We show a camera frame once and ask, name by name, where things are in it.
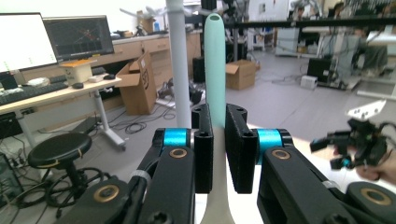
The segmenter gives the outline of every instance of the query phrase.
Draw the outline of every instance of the table leg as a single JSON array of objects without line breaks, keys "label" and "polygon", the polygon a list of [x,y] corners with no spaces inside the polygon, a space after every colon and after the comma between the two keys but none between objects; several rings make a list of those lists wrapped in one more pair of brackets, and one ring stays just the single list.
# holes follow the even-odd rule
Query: table leg
[{"label": "table leg", "polygon": [[123,150],[125,149],[125,141],[120,138],[116,133],[113,132],[113,130],[110,129],[107,123],[107,117],[106,117],[106,112],[105,109],[103,108],[103,103],[102,103],[102,98],[100,97],[99,91],[96,90],[94,91],[94,98],[96,102],[96,107],[99,110],[100,117],[102,120],[102,125],[105,134],[112,140],[117,146],[121,147]]},{"label": "table leg", "polygon": [[21,126],[21,129],[23,130],[23,134],[26,136],[27,141],[29,142],[29,145],[31,148],[35,147],[37,145],[37,142],[35,141],[35,138],[33,137],[32,133],[30,132],[29,127],[26,124],[26,121],[24,120],[23,114],[21,113],[20,110],[14,111],[16,115],[16,119],[18,123]]}]

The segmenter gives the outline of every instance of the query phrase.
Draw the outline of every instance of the black stool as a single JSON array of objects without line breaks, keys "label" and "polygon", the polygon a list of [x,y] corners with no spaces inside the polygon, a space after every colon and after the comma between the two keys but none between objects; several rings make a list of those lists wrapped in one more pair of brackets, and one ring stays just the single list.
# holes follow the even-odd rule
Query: black stool
[{"label": "black stool", "polygon": [[[66,207],[75,204],[77,199],[84,193],[88,185],[95,179],[102,181],[104,176],[109,174],[102,173],[96,168],[76,169],[74,160],[81,158],[91,147],[92,140],[85,133],[66,133],[51,137],[38,144],[29,153],[29,165],[37,169],[56,168],[66,170],[66,174],[57,179],[46,191],[47,204],[54,207]],[[97,175],[88,178],[85,171],[92,170]],[[58,184],[64,182],[66,178],[70,179],[71,186],[65,188],[56,188]],[[69,192],[65,199],[58,203],[53,194]]]}]

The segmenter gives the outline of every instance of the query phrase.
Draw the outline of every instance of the open cardboard box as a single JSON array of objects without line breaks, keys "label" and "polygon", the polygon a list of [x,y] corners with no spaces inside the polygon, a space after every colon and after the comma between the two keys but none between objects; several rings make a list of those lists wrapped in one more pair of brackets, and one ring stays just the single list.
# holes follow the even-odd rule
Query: open cardboard box
[{"label": "open cardboard box", "polygon": [[226,87],[235,90],[242,90],[254,85],[256,78],[256,64],[239,60],[225,65]]},{"label": "open cardboard box", "polygon": [[122,79],[115,87],[120,88],[127,114],[150,114],[157,92],[149,52],[136,61],[127,63],[116,76]]}]

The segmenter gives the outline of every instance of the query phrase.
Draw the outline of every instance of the monitor screen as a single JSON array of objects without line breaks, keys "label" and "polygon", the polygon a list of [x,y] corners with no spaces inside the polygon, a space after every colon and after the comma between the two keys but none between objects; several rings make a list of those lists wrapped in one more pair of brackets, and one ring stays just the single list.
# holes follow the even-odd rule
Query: monitor screen
[{"label": "monitor screen", "polygon": [[114,53],[106,16],[44,18],[58,62]]},{"label": "monitor screen", "polygon": [[40,13],[0,13],[0,76],[55,63]]}]

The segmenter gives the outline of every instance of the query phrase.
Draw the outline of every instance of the white monitor screen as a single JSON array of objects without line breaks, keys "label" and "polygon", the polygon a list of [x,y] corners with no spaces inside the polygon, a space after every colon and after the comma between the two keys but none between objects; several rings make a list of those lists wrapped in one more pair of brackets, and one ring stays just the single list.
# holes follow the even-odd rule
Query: white monitor screen
[{"label": "white monitor screen", "polygon": [[54,63],[40,13],[0,14],[0,73]]}]

